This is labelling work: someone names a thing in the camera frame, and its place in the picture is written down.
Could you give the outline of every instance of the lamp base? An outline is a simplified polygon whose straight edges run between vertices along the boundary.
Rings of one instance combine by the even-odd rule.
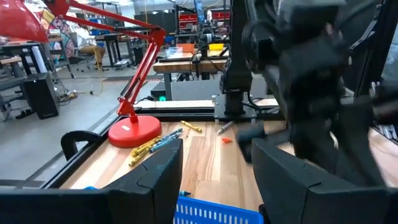
[[[160,121],[153,116],[137,116],[138,122],[125,118],[115,123],[108,132],[109,142],[120,148],[138,147],[162,134]]]

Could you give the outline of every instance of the concrete floor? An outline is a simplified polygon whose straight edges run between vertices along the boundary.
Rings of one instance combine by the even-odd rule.
[[[74,79],[70,78],[67,69],[60,71],[58,76],[70,91],[99,93],[100,78],[135,74],[132,68],[110,69],[101,73],[95,69],[88,71],[85,67],[85,64],[73,67],[76,76]],[[144,85],[137,99],[150,95],[150,90],[156,84],[157,82],[148,82]],[[0,123],[0,188],[14,188],[16,185],[19,188],[36,187],[48,180],[66,163],[61,153],[61,137],[69,131],[76,130],[100,132],[117,117],[117,97],[125,85],[126,82],[105,83],[99,95],[79,94],[70,104],[61,106],[60,115],[54,118],[40,120],[33,114],[23,119],[14,119],[19,112],[13,111],[7,121]],[[13,109],[26,106],[25,100],[12,103]],[[48,169],[39,170],[49,161],[51,163]]]

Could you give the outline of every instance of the blue plastic basket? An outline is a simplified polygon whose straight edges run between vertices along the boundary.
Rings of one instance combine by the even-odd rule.
[[[260,213],[217,203],[179,197],[174,224],[263,224]]]

